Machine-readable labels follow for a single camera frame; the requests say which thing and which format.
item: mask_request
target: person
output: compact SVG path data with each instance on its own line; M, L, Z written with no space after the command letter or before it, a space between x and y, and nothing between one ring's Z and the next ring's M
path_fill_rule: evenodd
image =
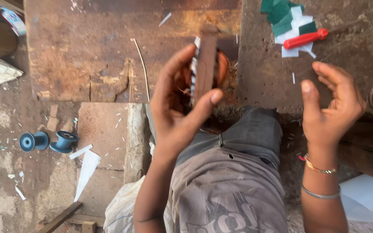
M282 131L275 111L248 107L222 134L202 133L200 126L223 93L213 89L186 116L179 111L176 73L192 59L195 49L189 45L169 59L150 102L148 117L156 148L136 199L135 231L164 232L163 213L171 195L174 232L287 232L284 190L277 171ZM348 224L339 196L336 149L366 103L349 73L321 62L312 67L333 92L333 100L321 109L313 82L301 83L308 141L301 187L304 228L344 233Z

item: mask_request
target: screwdriver handle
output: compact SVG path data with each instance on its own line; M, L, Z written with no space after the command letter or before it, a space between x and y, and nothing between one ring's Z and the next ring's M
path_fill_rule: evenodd
M285 49L294 49L318 39L326 39L328 33L328 30L322 28L319 29L317 32L307 33L292 39L285 40L283 46Z

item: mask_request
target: blue spool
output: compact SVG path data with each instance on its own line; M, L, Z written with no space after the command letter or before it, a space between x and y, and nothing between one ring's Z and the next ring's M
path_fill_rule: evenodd
M37 148L37 150L45 150L49 145L49 135L38 131L34 135L31 133L24 133L19 138L19 146L25 152L30 152Z
M66 131L58 131L56 135L58 136L58 141L50 143L50 148L60 153L70 153L73 150L70 146L71 143L79 140L77 135Z

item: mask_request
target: person's left hand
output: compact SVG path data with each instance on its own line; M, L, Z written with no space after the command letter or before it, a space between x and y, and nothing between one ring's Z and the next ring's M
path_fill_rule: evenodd
M187 116L180 112L175 75L192 59L195 49L194 44L188 45L169 59L159 74L150 102L156 130L155 151L165 156L178 156L223 98L220 89L213 89L200 98Z

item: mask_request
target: grey t-shirt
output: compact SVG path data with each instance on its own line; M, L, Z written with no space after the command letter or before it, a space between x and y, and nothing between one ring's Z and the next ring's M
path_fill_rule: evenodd
M224 148L196 155L172 175L174 232L287 233L276 170Z

